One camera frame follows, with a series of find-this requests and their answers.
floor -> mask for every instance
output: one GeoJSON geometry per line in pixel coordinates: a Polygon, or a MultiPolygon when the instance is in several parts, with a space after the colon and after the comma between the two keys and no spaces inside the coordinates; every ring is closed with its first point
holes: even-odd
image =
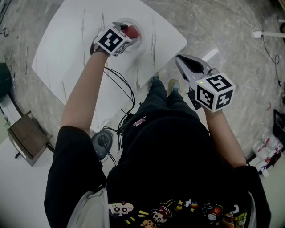
{"type": "MultiPolygon", "coordinates": [[[[15,72],[12,94],[17,104],[24,113],[32,111],[43,128],[53,135],[51,143],[55,145],[64,106],[31,68],[41,37],[60,6],[54,3],[57,1],[47,1],[12,0],[1,24],[6,25],[9,36],[0,36],[0,54],[6,56],[8,66],[12,67],[12,75],[15,72]]],[[[246,0],[246,3],[244,0],[143,2],[186,37],[187,46],[181,53],[204,57],[213,49],[219,50],[208,63],[225,72],[236,85],[234,100],[224,109],[224,113],[244,154],[250,156],[252,144],[273,124],[272,110],[281,109],[279,101],[282,88],[278,86],[274,64],[264,46],[260,47],[252,41],[249,27],[254,21],[254,13],[264,30],[278,32],[278,9],[269,0],[246,0]]],[[[280,38],[266,38],[265,42],[272,56],[277,53],[280,56],[277,71],[281,81],[284,81],[284,42],[280,38]]],[[[165,87],[171,78],[183,83],[183,95],[189,102],[187,84],[182,80],[174,59],[161,69],[161,73],[165,87]]],[[[136,108],[146,94],[147,85],[136,94],[136,108]]],[[[126,104],[122,109],[127,110],[129,106],[126,104]]],[[[117,127],[122,116],[123,112],[118,111],[108,126],[117,127]]]]}

shoe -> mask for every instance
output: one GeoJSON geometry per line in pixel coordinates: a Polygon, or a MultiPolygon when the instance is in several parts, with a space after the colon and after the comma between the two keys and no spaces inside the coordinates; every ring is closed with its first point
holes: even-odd
{"type": "Polygon", "coordinates": [[[169,91],[170,93],[173,91],[176,91],[178,93],[180,93],[181,90],[181,84],[178,80],[176,79],[171,79],[169,82],[169,91]]]}
{"type": "Polygon", "coordinates": [[[155,81],[160,81],[160,78],[161,78],[161,75],[160,75],[160,72],[156,72],[154,76],[151,77],[150,79],[150,87],[152,86],[152,84],[155,82],[155,81]]]}

